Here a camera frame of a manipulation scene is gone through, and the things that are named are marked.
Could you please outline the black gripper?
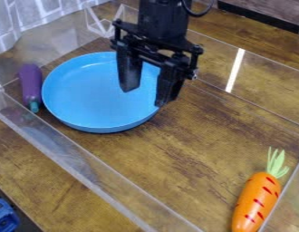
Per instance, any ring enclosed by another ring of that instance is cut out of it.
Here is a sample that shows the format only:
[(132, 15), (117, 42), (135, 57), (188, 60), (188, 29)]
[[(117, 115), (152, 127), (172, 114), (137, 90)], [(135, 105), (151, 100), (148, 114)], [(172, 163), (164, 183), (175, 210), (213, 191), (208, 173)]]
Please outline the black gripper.
[(193, 79), (203, 48), (187, 38), (188, 19), (203, 17), (192, 11), (192, 0), (140, 0), (137, 21), (112, 22), (119, 81), (124, 92), (140, 86), (143, 63), (157, 66), (155, 105), (175, 101), (185, 79)]

